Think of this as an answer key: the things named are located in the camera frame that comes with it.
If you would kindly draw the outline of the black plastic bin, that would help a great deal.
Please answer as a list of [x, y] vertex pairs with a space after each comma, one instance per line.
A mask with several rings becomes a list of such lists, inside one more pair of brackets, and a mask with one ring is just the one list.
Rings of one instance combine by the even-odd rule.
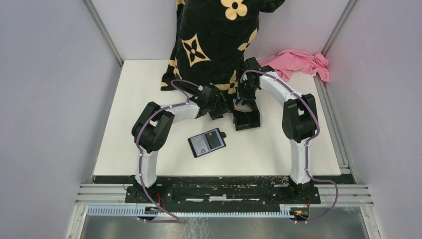
[[250, 104], [250, 106], [253, 109], [252, 112], [248, 112], [248, 113], [236, 111], [234, 109], [234, 101], [239, 102], [241, 100], [240, 99], [232, 100], [231, 112], [233, 114], [233, 124], [235, 125], [236, 131], [256, 128], [256, 127], [261, 126], [260, 112], [254, 100], [243, 100], [245, 103]]

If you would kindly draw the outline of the dark grey credit card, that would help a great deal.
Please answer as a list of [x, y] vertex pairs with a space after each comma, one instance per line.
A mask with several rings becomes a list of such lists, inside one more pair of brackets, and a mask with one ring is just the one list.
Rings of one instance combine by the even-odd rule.
[[207, 132], [205, 134], [205, 137], [210, 146], [210, 149], [216, 149], [221, 146], [219, 133], [217, 131], [213, 130], [213, 131]]

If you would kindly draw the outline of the black leather card holder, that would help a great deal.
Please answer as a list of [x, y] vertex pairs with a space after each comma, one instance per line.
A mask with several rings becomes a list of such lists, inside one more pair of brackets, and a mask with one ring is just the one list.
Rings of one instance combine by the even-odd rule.
[[[217, 132], [219, 133], [219, 138], [220, 138], [220, 142], [221, 142], [221, 146], [220, 146], [220, 147], [218, 147], [218, 148], [216, 148], [216, 149], [210, 149], [210, 146], [209, 146], [209, 144], [208, 144], [208, 142], [207, 142], [207, 139], [206, 139], [206, 137], [205, 137], [205, 134], [206, 134], [207, 132], [210, 132], [210, 131], [213, 131], [213, 130], [215, 130], [215, 131], [217, 131]], [[219, 128], [215, 128], [215, 129], [209, 130], [209, 131], [207, 131], [207, 132], [205, 132], [205, 133], [201, 133], [201, 134], [198, 134], [198, 135], [195, 135], [195, 136], [193, 136], [193, 137], [188, 138], [188, 143], [189, 143], [189, 146], [190, 146], [190, 149], [191, 149], [191, 151], [192, 151], [192, 153], [193, 153], [194, 158], [198, 158], [198, 157], [204, 156], [204, 155], [206, 155], [206, 154], [209, 154], [209, 153], [211, 153], [211, 152], [214, 152], [214, 151], [216, 151], [216, 150], [219, 150], [219, 149], [221, 149], [221, 148], [226, 147], [226, 143], [225, 143], [225, 141], [224, 141], [224, 140], [225, 140], [225, 138], [226, 138], [226, 133], [225, 133], [225, 132], [220, 131], [220, 129], [219, 129]], [[205, 154], [203, 154], [203, 155], [201, 155], [201, 156], [197, 156], [197, 155], [196, 155], [196, 152], [195, 152], [194, 147], [193, 147], [193, 142], [192, 142], [192, 140], [193, 140], [193, 139], [195, 139], [195, 137], [198, 137], [198, 136], [203, 136], [203, 137], [204, 137], [204, 139], [205, 139], [205, 140], [206, 140], [206, 142], [207, 142], [208, 149], [209, 149], [209, 151], [208, 151], [207, 153], [205, 153]]]

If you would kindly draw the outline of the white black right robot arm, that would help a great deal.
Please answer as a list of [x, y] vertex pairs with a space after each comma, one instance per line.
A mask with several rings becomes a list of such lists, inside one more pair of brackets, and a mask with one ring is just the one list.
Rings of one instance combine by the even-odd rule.
[[290, 141], [292, 158], [287, 195], [291, 202], [300, 203], [313, 186], [309, 151], [311, 141], [319, 134], [316, 99], [294, 90], [272, 67], [262, 67], [256, 58], [245, 60], [242, 69], [234, 106], [251, 105], [255, 92], [265, 90], [283, 108], [282, 130]]

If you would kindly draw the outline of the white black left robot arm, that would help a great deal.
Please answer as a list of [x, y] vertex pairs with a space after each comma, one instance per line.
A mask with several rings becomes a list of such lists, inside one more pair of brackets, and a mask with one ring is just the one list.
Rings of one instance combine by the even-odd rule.
[[134, 143], [139, 150], [139, 160], [133, 186], [144, 202], [152, 202], [157, 195], [156, 167], [159, 150], [167, 141], [172, 125], [209, 115], [221, 118], [229, 111], [227, 99], [214, 85], [199, 87], [191, 97], [184, 91], [186, 99], [171, 105], [149, 102], [132, 128]]

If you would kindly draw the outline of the stack of cards in bin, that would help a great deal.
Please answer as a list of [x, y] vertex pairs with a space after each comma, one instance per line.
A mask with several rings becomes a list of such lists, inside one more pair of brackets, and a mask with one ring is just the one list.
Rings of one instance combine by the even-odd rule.
[[253, 111], [253, 109], [250, 106], [250, 104], [245, 103], [243, 100], [241, 100], [239, 102], [234, 101], [234, 109], [236, 111], [243, 112], [243, 113], [248, 113], [248, 112], [252, 112]]

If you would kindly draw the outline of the pink cloth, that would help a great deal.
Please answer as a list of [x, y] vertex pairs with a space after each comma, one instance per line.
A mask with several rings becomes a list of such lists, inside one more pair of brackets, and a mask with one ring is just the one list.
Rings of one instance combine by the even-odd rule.
[[321, 53], [311, 55], [305, 51], [287, 49], [277, 55], [259, 59], [258, 63], [261, 66], [272, 67], [277, 75], [286, 82], [296, 71], [310, 75], [318, 74], [323, 82], [330, 81], [328, 60]]

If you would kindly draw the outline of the black floral blanket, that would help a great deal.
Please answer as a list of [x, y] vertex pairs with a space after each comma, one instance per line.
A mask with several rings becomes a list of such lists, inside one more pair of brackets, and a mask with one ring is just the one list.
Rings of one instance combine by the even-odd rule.
[[244, 53], [259, 31], [259, 14], [275, 12], [282, 0], [178, 0], [176, 37], [161, 90], [171, 81], [194, 94], [194, 84], [237, 93]]

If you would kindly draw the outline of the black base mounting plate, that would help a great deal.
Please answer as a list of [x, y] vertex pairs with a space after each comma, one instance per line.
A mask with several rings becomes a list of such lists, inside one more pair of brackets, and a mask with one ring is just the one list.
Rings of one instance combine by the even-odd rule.
[[276, 212], [280, 205], [321, 203], [317, 187], [296, 189], [287, 176], [159, 176], [145, 191], [132, 178], [127, 183], [126, 203], [150, 203], [152, 198], [171, 213]]

